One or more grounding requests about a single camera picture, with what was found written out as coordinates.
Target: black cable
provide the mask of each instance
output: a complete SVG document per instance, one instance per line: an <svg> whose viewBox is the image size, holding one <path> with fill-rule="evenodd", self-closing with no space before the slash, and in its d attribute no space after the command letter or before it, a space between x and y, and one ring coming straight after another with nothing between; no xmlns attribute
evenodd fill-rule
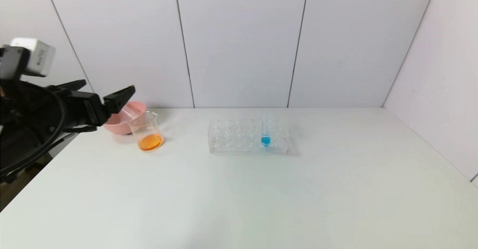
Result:
<svg viewBox="0 0 478 249"><path fill-rule="evenodd" d="M37 86L37 85L31 84L31 83L28 83L28 82L24 82L24 84L29 86L29 87L35 88L35 89L37 89L37 88L43 89L44 91L47 92L47 94L49 94L50 98L52 98L54 101L56 101L58 103L58 107L60 107L60 113L61 113L60 123L55 128L55 131L53 131L53 133L50 135L50 138L48 140L46 140L46 142L39 149L32 152L29 156L27 156L22 161L17 162L14 165L10 166L8 169L11 169L11 171L8 171L7 175L9 175L12 172L16 171L17 169L23 167L24 165L29 165L30 163L35 162L39 157L41 157L43 154L48 152L50 146L53 144L53 142L56 140L56 138L60 135L60 133L63 130L63 128L65 127L65 123L66 123L65 104L60 99L60 97L58 97L58 95L56 95L55 93L53 93L50 90L45 89L41 86Z"/></svg>
<svg viewBox="0 0 478 249"><path fill-rule="evenodd" d="M53 149L53 147L61 144L62 142L64 142L66 139L70 138L70 137L73 137L74 135L78 135L78 133L76 132L73 132L73 133L70 133L69 135L66 135L65 137L62 137L60 140L56 141L54 144L52 144L49 148L48 148L48 151L50 151L51 149Z"/></svg>
<svg viewBox="0 0 478 249"><path fill-rule="evenodd" d="M22 116L17 116L16 117L19 121L19 123L23 124L27 130L29 130L29 132L35 136L36 138L36 141L41 144L44 142L43 140L43 137L41 136L41 134L38 132L38 130L35 129L35 127L26 119L24 119Z"/></svg>

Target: glass beaker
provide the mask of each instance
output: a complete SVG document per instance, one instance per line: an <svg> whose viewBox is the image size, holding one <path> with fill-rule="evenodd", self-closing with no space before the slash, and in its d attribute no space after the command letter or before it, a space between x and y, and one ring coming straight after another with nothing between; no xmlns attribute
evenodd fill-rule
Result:
<svg viewBox="0 0 478 249"><path fill-rule="evenodd" d="M128 122L141 150L153 150L162 144L163 139L159 133L157 117L157 114L145 111L136 119Z"/></svg>

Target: white tabletop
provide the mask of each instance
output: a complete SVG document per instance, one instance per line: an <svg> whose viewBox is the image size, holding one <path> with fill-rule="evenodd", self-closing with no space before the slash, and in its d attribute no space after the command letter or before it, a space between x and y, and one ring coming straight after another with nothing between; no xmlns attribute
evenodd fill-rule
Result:
<svg viewBox="0 0 478 249"><path fill-rule="evenodd" d="M161 109L166 141L82 133L0 213L1 249L471 249L478 189L381 108L268 109L291 155L211 155L212 118Z"/></svg>

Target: blue liquid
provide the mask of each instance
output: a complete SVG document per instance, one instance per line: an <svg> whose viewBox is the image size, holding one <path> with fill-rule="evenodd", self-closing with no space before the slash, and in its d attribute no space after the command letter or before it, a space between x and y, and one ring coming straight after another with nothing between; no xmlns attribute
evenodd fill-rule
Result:
<svg viewBox="0 0 478 249"><path fill-rule="evenodd" d="M268 147L270 145L270 135L264 134L261 137L261 143L263 143L264 147Z"/></svg>

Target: pink bowl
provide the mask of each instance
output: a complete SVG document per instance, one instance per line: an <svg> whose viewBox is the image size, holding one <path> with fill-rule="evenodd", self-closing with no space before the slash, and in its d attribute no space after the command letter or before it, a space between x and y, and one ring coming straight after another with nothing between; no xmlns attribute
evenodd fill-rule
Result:
<svg viewBox="0 0 478 249"><path fill-rule="evenodd" d="M103 127L106 130L118 135L125 135L131 133L131 128L128 125L128 121L132 118L124 111L128 110L133 116L140 116L145 113L146 105L142 102L130 101L126 103L125 107L119 112L111 115L111 118L104 123Z"/></svg>

